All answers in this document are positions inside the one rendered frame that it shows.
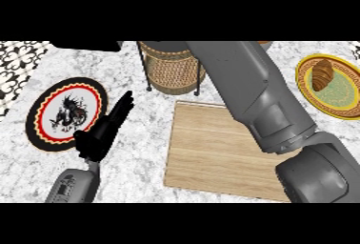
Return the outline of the black white patterned cloth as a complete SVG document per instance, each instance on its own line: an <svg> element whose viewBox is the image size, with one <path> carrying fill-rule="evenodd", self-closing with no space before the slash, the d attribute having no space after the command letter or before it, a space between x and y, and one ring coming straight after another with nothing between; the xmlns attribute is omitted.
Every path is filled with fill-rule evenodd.
<svg viewBox="0 0 360 244"><path fill-rule="evenodd" d="M47 41L0 41L0 122L40 65Z"/></svg>

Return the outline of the pale wooden tray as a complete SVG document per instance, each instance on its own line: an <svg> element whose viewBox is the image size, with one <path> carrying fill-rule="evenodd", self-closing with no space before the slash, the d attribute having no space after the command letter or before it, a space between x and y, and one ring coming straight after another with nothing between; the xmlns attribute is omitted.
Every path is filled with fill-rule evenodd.
<svg viewBox="0 0 360 244"><path fill-rule="evenodd" d="M168 187L286 202L276 166L295 152L264 152L226 106L174 104L165 162Z"/></svg>

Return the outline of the brown croissant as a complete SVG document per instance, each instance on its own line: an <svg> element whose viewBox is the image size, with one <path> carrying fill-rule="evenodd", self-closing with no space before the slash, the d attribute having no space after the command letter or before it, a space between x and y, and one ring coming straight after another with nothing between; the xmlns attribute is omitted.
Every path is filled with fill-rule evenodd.
<svg viewBox="0 0 360 244"><path fill-rule="evenodd" d="M332 63L323 59L313 67L313 89L316 92L322 91L331 81L334 80Z"/></svg>

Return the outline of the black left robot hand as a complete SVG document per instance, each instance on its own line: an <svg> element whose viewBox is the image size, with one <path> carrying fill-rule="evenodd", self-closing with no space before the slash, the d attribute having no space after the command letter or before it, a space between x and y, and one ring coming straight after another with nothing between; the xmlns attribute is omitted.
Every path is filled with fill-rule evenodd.
<svg viewBox="0 0 360 244"><path fill-rule="evenodd" d="M75 131L75 149L80 152L78 156L81 158L89 159L93 162L100 162L103 160L112 146L118 129L123 126L133 107L133 92L127 91L120 98L111 113L102 116L95 126L90 128L90 131Z"/></svg>

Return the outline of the black dragon print plate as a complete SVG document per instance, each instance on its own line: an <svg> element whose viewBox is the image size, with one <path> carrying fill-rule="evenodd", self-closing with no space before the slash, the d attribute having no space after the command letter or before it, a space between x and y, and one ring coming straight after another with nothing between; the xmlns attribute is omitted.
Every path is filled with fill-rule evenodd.
<svg viewBox="0 0 360 244"><path fill-rule="evenodd" d="M89 131L108 108L103 85L92 78L72 77L47 88L34 102L25 121L31 144L46 152L75 146L74 132Z"/></svg>

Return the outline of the black flat appliance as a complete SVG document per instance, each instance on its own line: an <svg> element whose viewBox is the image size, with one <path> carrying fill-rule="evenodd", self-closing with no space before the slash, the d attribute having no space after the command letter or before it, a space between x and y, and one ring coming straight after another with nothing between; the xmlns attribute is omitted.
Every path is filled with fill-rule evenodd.
<svg viewBox="0 0 360 244"><path fill-rule="evenodd" d="M52 45L61 49L89 50L89 51L121 51L123 42L120 41L52 41Z"/></svg>

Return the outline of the yellow rimmed green plate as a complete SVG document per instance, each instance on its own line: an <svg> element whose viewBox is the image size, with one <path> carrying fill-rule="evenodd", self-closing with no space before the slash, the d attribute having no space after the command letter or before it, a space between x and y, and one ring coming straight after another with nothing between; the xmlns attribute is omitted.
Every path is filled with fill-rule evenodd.
<svg viewBox="0 0 360 244"><path fill-rule="evenodd" d="M314 71L332 72L326 83L314 80ZM342 58L316 53L295 68L298 90L313 106L344 120L360 119L360 70Z"/></svg>

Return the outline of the wicker tiered basket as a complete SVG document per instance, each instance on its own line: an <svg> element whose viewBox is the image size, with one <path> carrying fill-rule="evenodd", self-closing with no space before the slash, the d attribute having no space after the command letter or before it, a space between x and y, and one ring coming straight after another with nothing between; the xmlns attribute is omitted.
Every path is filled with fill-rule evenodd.
<svg viewBox="0 0 360 244"><path fill-rule="evenodd" d="M205 68L185 41L137 41L139 56L148 82L146 90L199 96Z"/></svg>

